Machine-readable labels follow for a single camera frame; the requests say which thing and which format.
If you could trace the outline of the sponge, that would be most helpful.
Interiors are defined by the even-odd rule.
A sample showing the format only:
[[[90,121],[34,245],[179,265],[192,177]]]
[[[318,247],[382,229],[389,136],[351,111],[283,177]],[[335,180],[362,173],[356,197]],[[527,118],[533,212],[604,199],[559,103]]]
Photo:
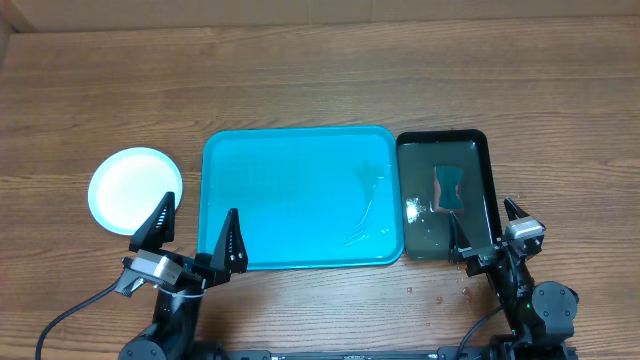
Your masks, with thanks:
[[[436,212],[448,213],[464,210],[459,191],[463,174],[463,170],[456,166],[441,165],[434,168],[433,207]]]

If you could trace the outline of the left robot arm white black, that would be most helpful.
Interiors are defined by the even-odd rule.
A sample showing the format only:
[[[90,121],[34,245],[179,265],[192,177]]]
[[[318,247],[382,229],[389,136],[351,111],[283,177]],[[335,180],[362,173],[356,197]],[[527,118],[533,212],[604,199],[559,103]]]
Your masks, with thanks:
[[[214,252],[195,257],[162,248],[175,235],[175,194],[166,193],[135,231],[114,291],[130,297],[145,284],[158,290],[151,325],[128,342],[121,359],[226,359],[217,342],[195,340],[202,298],[210,288],[247,271],[238,210],[228,211]]]

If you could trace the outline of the light blue plate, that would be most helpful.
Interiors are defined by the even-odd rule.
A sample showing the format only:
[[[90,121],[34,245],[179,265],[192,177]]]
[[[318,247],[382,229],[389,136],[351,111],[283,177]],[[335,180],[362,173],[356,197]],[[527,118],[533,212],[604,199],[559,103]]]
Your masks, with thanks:
[[[164,153],[147,147],[121,150],[94,172],[87,202],[95,221],[106,230],[130,236],[151,215],[167,192],[179,203],[183,179]]]

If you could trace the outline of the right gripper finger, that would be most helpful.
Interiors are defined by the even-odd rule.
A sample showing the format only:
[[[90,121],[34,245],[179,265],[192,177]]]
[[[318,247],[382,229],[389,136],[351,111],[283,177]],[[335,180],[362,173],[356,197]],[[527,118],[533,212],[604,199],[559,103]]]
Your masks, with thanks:
[[[529,214],[510,197],[504,199],[504,207],[510,222],[529,217]]]
[[[449,235],[449,262],[464,262],[468,258],[472,247],[464,233],[457,215],[453,211],[449,213]]]

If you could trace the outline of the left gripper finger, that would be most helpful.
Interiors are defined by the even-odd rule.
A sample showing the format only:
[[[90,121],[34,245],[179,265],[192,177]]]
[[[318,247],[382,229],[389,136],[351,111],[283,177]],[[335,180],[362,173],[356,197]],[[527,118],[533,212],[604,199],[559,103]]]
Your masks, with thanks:
[[[175,193],[166,192],[151,215],[134,232],[129,250],[156,252],[175,235]]]
[[[227,213],[218,241],[211,255],[210,267],[216,280],[229,280],[232,274],[245,273],[248,255],[241,234],[239,212],[231,208]]]

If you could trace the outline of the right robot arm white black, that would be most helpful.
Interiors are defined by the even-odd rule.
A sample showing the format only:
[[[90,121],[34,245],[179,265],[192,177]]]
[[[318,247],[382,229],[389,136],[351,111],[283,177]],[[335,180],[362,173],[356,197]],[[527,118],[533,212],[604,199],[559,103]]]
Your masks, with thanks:
[[[469,277],[484,274],[499,307],[479,320],[456,348],[456,359],[575,359],[566,345],[574,336],[578,294],[555,281],[537,283],[526,261],[542,250],[546,227],[514,201],[504,200],[509,223],[495,244],[471,247],[455,213],[449,214],[449,261],[464,263]],[[489,344],[467,349],[473,334],[502,312],[511,332],[494,335]]]

